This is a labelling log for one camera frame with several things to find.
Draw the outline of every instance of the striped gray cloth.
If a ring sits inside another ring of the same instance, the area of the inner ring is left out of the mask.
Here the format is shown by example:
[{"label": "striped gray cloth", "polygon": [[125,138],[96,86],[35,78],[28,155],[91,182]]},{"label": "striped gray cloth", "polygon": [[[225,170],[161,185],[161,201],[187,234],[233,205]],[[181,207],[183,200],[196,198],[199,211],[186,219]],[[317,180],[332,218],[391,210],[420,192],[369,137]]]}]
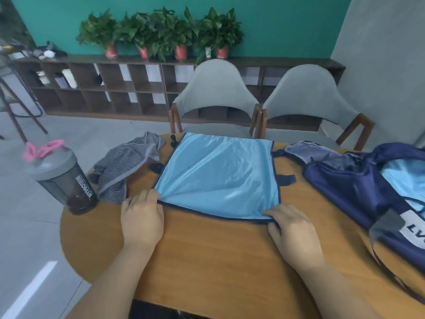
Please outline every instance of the striped gray cloth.
[{"label": "striped gray cloth", "polygon": [[148,159],[159,161],[159,149],[165,140],[155,133],[121,144],[94,165],[87,177],[99,185],[97,197],[104,202],[121,204],[127,196],[125,179],[137,171]]}]

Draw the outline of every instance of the stool leg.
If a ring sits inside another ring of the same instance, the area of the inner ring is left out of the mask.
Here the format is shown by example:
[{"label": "stool leg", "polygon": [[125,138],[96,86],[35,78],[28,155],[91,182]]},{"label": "stool leg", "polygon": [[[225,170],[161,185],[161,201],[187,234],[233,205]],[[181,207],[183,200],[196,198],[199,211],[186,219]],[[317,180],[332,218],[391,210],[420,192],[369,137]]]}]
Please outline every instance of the stool leg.
[{"label": "stool leg", "polygon": [[5,103],[5,106],[6,106],[7,113],[10,116],[10,119],[12,120],[13,124],[15,125],[16,130],[18,131],[19,135],[21,136],[22,141],[24,141],[24,143],[27,143],[28,139],[26,138],[24,132],[22,131],[21,126],[19,125],[18,121],[16,120],[16,117],[13,115],[12,109],[10,108],[10,104]]},{"label": "stool leg", "polygon": [[22,108],[25,110],[25,112],[27,112],[27,114],[33,119],[35,124],[37,124],[39,126],[39,128],[43,131],[43,133],[48,134],[47,130],[41,125],[41,123],[34,116],[34,114],[28,109],[28,107],[25,106],[25,104],[20,100],[20,98],[15,94],[15,92],[10,89],[9,85],[7,85],[6,82],[2,78],[0,78],[0,83],[15,98],[16,102],[19,103],[19,105],[22,106]]}]

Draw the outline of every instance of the teal wall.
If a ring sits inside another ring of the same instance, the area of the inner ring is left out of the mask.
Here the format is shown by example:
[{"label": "teal wall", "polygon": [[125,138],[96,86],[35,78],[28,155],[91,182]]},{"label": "teal wall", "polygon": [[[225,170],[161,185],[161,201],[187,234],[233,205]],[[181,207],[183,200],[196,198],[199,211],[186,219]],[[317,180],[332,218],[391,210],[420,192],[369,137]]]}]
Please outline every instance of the teal wall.
[{"label": "teal wall", "polygon": [[79,45],[79,23],[90,12],[110,8],[121,19],[127,11],[148,12],[165,5],[183,15],[187,5],[194,18],[213,6],[225,13],[235,8],[245,32],[234,56],[329,58],[351,0],[12,0],[38,45],[53,41],[68,53],[102,53],[100,47]]}]

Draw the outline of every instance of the hand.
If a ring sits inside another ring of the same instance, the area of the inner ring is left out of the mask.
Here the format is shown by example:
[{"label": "hand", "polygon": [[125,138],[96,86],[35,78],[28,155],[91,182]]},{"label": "hand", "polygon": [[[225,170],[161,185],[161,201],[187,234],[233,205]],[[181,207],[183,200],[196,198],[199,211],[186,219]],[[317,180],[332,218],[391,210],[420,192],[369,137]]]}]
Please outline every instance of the hand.
[{"label": "hand", "polygon": [[126,199],[121,205],[124,247],[136,246],[153,251],[164,233],[164,211],[157,204],[159,193],[151,189]]},{"label": "hand", "polygon": [[280,204],[263,215],[273,217],[279,224],[270,222],[267,229],[284,260],[298,273],[325,264],[316,230],[302,211]]}]

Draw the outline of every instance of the potted plant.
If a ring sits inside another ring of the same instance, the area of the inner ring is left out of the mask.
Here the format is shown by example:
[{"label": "potted plant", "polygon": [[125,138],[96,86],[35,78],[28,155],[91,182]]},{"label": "potted plant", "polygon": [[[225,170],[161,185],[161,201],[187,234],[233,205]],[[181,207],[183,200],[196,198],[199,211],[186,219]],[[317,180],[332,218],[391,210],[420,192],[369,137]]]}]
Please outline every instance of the potted plant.
[{"label": "potted plant", "polygon": [[153,53],[158,54],[160,60],[165,62],[164,53],[170,53],[174,50],[176,59],[184,60],[187,58],[187,46],[192,44],[192,38],[198,34],[198,30],[192,23],[192,16],[189,9],[184,10],[186,19],[179,19],[175,11],[155,10],[151,14],[151,24],[157,31],[158,40],[153,44]]},{"label": "potted plant", "polygon": [[[199,35],[197,48],[206,48],[206,52],[215,49],[216,57],[226,59],[229,55],[229,48],[242,43],[243,32],[241,22],[236,21],[235,9],[230,9],[227,14],[217,14],[214,8],[210,8],[206,15],[198,23]],[[196,60],[196,64],[201,63],[205,56],[202,54]]]},{"label": "potted plant", "polygon": [[79,32],[77,41],[80,44],[99,45],[105,51],[107,58],[116,59],[118,57],[115,43],[120,38],[120,28],[109,13],[109,9],[98,17],[91,13],[86,21],[81,22]]},{"label": "potted plant", "polygon": [[136,45],[142,58],[149,58],[148,49],[154,41],[154,31],[149,26],[149,15],[136,13],[129,17],[127,12],[120,25],[120,39]]}]

